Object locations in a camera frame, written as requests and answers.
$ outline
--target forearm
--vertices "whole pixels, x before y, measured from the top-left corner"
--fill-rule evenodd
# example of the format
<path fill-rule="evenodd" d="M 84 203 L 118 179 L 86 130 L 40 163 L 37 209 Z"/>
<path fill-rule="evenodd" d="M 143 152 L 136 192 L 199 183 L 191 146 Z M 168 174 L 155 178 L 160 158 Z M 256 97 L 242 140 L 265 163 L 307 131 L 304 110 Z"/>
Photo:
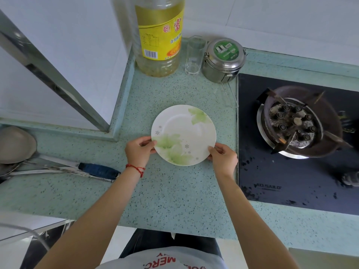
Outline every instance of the forearm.
<path fill-rule="evenodd" d="M 218 185 L 248 268 L 298 268 L 289 251 L 254 210 L 233 178 L 219 177 Z"/>
<path fill-rule="evenodd" d="M 96 268 L 139 179 L 136 169 L 127 168 L 56 242 L 36 269 Z"/>

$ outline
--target cable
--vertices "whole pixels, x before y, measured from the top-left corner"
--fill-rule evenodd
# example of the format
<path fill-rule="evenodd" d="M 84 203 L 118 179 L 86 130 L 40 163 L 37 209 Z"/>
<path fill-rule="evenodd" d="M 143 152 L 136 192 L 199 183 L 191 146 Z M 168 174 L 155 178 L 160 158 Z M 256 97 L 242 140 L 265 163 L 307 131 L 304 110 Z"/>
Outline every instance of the cable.
<path fill-rule="evenodd" d="M 12 224 L 5 224 L 5 223 L 0 223 L 0 227 L 7 227 L 7 228 L 12 228 L 12 229 L 27 231 L 27 232 L 31 233 L 32 235 L 34 235 L 36 237 L 36 239 L 38 239 L 40 241 L 40 243 L 44 246 L 46 251 L 50 250 L 50 247 L 47 245 L 47 243 L 44 241 L 44 239 L 42 239 L 41 236 L 36 231 L 34 231 L 30 228 L 16 226 L 16 225 L 12 225 Z"/>

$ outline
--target barcode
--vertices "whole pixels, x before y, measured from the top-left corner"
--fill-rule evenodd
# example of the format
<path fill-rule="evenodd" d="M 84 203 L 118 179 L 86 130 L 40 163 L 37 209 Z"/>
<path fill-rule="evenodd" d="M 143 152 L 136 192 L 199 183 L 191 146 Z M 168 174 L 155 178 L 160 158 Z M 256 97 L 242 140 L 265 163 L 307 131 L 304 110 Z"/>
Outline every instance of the barcode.
<path fill-rule="evenodd" d="M 158 59 L 158 53 L 154 51 L 145 50 L 145 56 Z"/>

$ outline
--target black glass cooktop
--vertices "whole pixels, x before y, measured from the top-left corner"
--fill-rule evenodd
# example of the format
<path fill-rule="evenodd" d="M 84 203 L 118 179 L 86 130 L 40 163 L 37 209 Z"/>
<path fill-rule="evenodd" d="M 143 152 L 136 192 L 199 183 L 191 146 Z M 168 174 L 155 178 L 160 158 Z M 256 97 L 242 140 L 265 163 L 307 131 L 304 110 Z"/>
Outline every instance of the black glass cooktop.
<path fill-rule="evenodd" d="M 359 119 L 359 92 L 302 84 L 261 76 L 240 74 L 239 81 L 239 185 L 249 200 L 322 211 L 359 215 L 359 187 L 345 185 L 340 177 L 359 171 L 356 133 L 343 133 L 354 146 L 323 158 L 292 159 L 271 154 L 257 126 L 259 95 L 267 88 L 297 85 L 325 91 L 324 98 L 334 109 L 345 111 L 354 127 Z"/>

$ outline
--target green leaf pattern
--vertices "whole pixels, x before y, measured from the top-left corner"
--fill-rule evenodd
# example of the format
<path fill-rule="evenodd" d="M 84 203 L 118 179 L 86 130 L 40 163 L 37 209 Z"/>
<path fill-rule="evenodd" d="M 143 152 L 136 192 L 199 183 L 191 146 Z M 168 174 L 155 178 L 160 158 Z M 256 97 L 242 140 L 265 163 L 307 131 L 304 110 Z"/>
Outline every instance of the green leaf pattern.
<path fill-rule="evenodd" d="M 188 109 L 188 112 L 191 113 L 191 116 L 193 116 L 191 121 L 192 125 L 195 125 L 197 123 L 211 123 L 211 119 L 208 117 L 208 115 L 198 108 L 190 108 Z"/>
<path fill-rule="evenodd" d="M 161 156 L 168 162 L 180 166 L 190 165 L 190 161 L 193 157 L 188 154 L 183 154 L 182 140 L 180 140 L 179 134 L 163 134 L 158 137 L 153 137 L 153 139 L 157 140 L 155 148 L 160 149 Z"/>

